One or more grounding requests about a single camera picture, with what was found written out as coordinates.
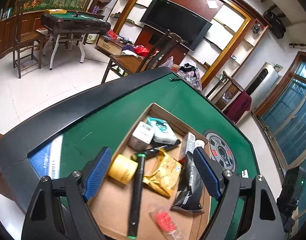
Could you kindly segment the yellow tape roll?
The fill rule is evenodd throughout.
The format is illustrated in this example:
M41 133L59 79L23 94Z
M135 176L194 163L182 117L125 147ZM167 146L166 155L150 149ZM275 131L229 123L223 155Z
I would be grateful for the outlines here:
M126 185L132 180L137 167L138 163L136 161L118 154L109 168L108 175Z

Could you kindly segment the black snack packet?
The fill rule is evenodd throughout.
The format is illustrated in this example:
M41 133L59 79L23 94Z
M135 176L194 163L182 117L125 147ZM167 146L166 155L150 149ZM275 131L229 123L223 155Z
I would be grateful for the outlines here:
M203 187L203 181L194 164L193 154L187 152L180 175L177 195L170 209L191 214L203 213L203 208L200 204Z

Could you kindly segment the white bottle red label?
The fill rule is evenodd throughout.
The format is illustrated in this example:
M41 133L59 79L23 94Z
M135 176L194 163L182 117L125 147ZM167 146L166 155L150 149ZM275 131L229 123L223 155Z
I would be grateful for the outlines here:
M205 149L205 142L203 140L196 140L194 148L198 148L198 147Z

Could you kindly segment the white red box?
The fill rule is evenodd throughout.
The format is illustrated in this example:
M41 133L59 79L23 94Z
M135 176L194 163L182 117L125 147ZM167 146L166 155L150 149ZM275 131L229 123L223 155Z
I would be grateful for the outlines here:
M191 132L187 132L182 139L180 154L178 156L178 161L182 161L186 154L193 153L195 148L195 135Z

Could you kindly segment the yellow snack packet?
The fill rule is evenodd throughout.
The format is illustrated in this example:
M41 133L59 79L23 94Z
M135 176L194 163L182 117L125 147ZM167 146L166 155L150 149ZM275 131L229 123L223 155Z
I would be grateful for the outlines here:
M148 176L143 177L143 183L156 193L170 198L174 192L182 165L165 150L160 150L157 161Z

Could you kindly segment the black marker pen green caps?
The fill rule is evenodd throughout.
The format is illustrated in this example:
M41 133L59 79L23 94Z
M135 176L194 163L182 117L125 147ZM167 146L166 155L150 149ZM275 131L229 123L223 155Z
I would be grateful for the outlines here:
M132 200L130 207L129 215L129 224L128 224L128 238L136 239L140 218L141 210L141 200L142 200L142 190L143 190L143 177L144 177L144 167L146 155L144 153L137 153L137 170L133 176L133 192Z

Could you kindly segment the white barcode medicine box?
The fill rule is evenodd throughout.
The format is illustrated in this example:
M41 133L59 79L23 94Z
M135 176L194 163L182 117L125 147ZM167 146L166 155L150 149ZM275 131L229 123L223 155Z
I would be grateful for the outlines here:
M147 148L152 141L153 136L153 127L141 121L132 132L128 145L137 152L141 152Z

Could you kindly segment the teal white tissue pack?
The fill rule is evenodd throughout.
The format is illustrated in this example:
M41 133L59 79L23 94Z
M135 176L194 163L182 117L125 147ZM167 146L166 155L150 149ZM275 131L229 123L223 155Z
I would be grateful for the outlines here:
M165 120L148 117L146 123L149 124L154 131L154 142L174 145L177 141L177 136Z

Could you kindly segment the clear red tube packet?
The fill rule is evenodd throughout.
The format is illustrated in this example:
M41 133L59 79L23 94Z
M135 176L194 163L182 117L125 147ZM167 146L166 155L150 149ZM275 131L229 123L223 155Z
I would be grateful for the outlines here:
M165 239L184 239L181 227L170 211L163 207L157 207L150 212L150 217L164 235Z

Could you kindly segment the round silver mahjong control panel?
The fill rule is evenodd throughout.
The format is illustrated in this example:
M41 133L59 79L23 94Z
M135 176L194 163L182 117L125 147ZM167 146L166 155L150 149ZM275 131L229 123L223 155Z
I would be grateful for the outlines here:
M236 171L236 161L233 152L226 141L213 130L206 129L202 134L209 142L213 160L216 160L223 170Z

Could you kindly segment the window with blue glass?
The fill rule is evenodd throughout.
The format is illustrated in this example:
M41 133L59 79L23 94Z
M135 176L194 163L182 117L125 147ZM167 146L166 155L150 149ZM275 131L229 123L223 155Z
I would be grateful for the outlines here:
M306 169L306 52L294 61L254 116L273 152L278 174L301 165ZM306 186L295 219L306 218Z

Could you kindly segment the maroon cloth on chair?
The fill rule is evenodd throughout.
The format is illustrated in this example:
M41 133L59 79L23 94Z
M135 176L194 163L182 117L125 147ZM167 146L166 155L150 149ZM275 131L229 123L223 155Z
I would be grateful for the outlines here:
M224 114L235 124L251 108L252 98L243 91L225 110Z

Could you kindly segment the carved wooden chair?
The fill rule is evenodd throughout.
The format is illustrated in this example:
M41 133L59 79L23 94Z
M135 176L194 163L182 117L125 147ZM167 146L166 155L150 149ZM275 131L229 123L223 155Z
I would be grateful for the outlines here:
M209 91L206 98L210 98L210 101L223 112L243 91L244 88L223 71L222 77L218 78L218 82Z

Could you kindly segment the floral bag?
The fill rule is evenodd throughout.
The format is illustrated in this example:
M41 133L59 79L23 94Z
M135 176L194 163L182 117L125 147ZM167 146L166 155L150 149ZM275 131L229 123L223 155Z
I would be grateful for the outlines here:
M193 88L202 91L201 77L199 69L189 63L185 63L177 71L178 76L188 82Z

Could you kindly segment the standing air conditioner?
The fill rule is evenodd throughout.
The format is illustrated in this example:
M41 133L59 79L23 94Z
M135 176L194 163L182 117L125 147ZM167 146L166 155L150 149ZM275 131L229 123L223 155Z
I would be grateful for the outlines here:
M274 66L269 63L265 63L255 78L246 87L246 93L251 97L251 108L254 108L256 104L265 96L270 90L273 84L277 81L279 75Z

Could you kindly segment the wooden chair dark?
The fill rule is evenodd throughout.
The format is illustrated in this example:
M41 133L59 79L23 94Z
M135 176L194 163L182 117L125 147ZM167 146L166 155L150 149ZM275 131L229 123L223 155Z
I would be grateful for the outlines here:
M158 40L145 57L111 55L101 84L105 83L110 70L119 77L123 77L125 74L132 75L158 68L167 59L171 51L183 43L184 40L176 33L171 33L167 30L166 34Z

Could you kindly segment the low wooden table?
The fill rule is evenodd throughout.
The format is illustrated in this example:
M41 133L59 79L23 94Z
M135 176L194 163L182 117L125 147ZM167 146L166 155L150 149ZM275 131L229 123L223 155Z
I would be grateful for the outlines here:
M100 36L96 42L96 46L99 51L101 51L107 56L110 56L120 55L122 53L122 48L124 47L124 44L116 40L110 41L104 38L103 36Z

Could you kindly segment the wooden chair far left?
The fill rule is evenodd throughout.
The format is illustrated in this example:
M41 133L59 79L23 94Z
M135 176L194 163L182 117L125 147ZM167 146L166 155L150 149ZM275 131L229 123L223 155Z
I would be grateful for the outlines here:
M37 65L42 68L43 46L46 42L46 37L37 30L28 31L22 34L22 16L24 12L25 0L20 0L16 7L16 29L13 38L12 62L13 68L18 70L18 78L22 77L22 70L26 70ZM35 63L23 67L21 61L30 56L31 61Z

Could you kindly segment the black television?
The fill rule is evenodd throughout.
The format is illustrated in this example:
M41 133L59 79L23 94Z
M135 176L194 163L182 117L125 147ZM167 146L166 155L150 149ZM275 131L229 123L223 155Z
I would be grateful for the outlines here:
M176 33L191 51L212 26L207 19L169 0L152 0L140 22L164 34L167 30Z

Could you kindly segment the wooden wall shelving unit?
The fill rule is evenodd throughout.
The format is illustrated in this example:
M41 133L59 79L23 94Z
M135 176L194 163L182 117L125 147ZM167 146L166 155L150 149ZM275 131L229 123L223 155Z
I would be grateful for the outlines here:
M205 92L225 84L248 59L269 23L243 0L94 0L113 31L152 48L166 31L183 39L171 55L200 70Z

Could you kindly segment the black wall speaker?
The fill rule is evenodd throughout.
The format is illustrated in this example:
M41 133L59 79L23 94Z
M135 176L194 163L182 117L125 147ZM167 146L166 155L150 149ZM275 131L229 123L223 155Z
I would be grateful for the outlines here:
M282 39L286 32L286 28L280 18L277 17L271 10L267 10L263 17L271 25L270 30L277 39Z

